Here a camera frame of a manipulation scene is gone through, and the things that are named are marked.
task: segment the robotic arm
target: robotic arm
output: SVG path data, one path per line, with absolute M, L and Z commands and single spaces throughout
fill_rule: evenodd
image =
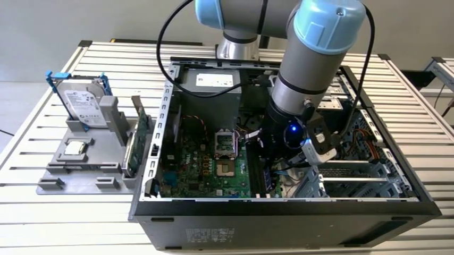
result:
M 289 39 L 273 100 L 281 111 L 302 115 L 320 105 L 352 48 L 366 9 L 358 0 L 197 0 L 202 24 L 229 33 Z
M 197 0 L 197 16 L 202 24 L 240 35 L 289 39 L 261 132 L 250 135 L 266 148 L 265 170 L 301 149 L 309 165 L 330 160 L 337 154 L 336 136 L 316 109 L 356 43 L 366 17 L 364 4 L 358 0 Z

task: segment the power supply label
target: power supply label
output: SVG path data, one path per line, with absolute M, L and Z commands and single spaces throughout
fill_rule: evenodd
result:
M 234 76 L 232 74 L 200 73 L 197 86 L 232 87 L 234 86 Z
M 67 90 L 65 95 L 77 114 L 75 118 L 93 128 L 103 128 L 107 123 L 99 108 L 97 97 L 87 91 Z

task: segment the open computer tower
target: open computer tower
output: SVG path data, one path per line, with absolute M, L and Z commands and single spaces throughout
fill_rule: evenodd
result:
M 274 62 L 173 58 L 169 73 L 204 95 L 278 70 Z M 157 249 L 370 247 L 441 215 L 366 92 L 336 158 L 288 174 L 277 162 L 262 174 L 245 136 L 260 129 L 272 89 L 200 99 L 166 82 L 130 212 Z M 342 66 L 317 110 L 330 129 L 357 89 Z M 261 178 L 265 195 L 256 192 Z

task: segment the green circuit board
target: green circuit board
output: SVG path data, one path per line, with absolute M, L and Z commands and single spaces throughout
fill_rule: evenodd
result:
M 180 168 L 165 172 L 163 183 L 163 197 L 252 198 L 245 142 L 238 142 L 236 160 L 217 160 L 214 144 L 202 145 L 184 136 Z M 278 182 L 270 196 L 282 197 Z

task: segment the aluminum profile table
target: aluminum profile table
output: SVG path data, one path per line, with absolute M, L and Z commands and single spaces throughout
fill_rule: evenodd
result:
M 213 58 L 214 47 L 166 45 L 165 64 L 171 56 Z M 282 50 L 261 51 L 264 61 L 281 61 L 282 56 Z M 358 77 L 364 61 L 364 54 L 345 58 L 344 64 Z M 81 75 L 106 72 L 126 115 L 137 115 L 133 95 L 142 96 L 147 113 L 158 114 L 165 78 L 155 45 L 82 45 L 63 71 Z M 444 216 L 372 249 L 204 253 L 454 254 L 454 131 L 393 61 L 378 55 L 372 58 L 365 90 Z M 66 116 L 49 90 L 0 155 L 0 254 L 154 254 L 141 225 L 127 222 L 133 195 L 37 195 L 38 180 L 66 132 Z
M 448 97 L 454 98 L 454 58 L 433 57 L 425 71 L 432 71 L 437 78 L 447 85 L 447 89 L 425 88 L 421 94 L 425 97 Z
M 425 71 L 432 71 L 447 87 L 454 91 L 454 58 L 433 57 Z

